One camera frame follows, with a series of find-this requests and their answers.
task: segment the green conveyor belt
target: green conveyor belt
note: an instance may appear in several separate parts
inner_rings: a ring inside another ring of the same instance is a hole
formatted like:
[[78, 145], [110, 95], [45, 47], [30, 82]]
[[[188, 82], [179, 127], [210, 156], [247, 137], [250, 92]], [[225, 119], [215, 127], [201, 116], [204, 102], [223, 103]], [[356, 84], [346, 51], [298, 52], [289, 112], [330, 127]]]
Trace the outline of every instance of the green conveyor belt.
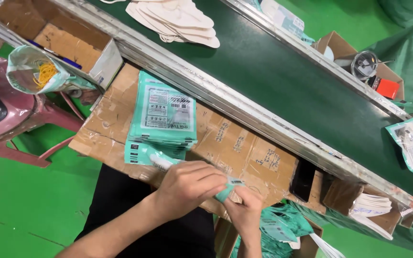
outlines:
[[215, 23], [218, 49], [162, 42], [125, 12], [129, 2], [88, 2], [413, 195], [413, 173], [384, 129], [399, 120], [220, 0], [194, 0]]

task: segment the black phone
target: black phone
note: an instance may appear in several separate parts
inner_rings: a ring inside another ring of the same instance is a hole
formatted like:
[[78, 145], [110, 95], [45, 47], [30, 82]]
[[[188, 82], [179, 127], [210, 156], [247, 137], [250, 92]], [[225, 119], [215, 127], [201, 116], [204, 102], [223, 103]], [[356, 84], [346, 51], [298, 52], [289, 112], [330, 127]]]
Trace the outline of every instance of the black phone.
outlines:
[[294, 178], [291, 181], [290, 192], [303, 202], [308, 202], [310, 197], [316, 168], [315, 165], [305, 159], [299, 159], [297, 163]]

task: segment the forearm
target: forearm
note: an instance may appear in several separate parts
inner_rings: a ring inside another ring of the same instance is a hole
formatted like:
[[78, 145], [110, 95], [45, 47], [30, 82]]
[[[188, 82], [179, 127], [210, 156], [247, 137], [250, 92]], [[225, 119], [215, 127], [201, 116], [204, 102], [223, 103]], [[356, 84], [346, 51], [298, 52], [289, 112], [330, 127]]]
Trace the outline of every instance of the forearm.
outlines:
[[238, 248], [238, 258], [261, 258], [261, 236], [254, 236], [252, 239], [241, 240]]
[[59, 253], [56, 258], [113, 258], [138, 238], [160, 226], [153, 195], [124, 214], [95, 229]]

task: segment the white face mask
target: white face mask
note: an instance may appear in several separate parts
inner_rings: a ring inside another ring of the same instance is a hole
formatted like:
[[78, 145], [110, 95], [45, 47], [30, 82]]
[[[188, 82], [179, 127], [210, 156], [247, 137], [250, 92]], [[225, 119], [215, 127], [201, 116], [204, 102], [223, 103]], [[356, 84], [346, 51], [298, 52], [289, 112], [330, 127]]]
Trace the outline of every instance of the white face mask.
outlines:
[[212, 48], [220, 46], [213, 20], [197, 9], [192, 0], [131, 1], [126, 12], [159, 33], [164, 42], [195, 42]]

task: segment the hand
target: hand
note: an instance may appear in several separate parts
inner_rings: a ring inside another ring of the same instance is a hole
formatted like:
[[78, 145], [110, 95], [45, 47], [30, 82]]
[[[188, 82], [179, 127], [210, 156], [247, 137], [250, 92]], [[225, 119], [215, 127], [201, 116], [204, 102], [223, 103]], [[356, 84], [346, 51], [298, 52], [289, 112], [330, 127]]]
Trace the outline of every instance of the hand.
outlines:
[[173, 165], [149, 198], [162, 223], [178, 219], [226, 189], [226, 175], [204, 161]]
[[238, 185], [234, 187], [235, 193], [243, 199], [243, 204], [233, 202], [227, 198], [224, 202], [227, 213], [234, 227], [245, 244], [258, 243], [261, 245], [261, 219], [263, 197], [250, 188]]

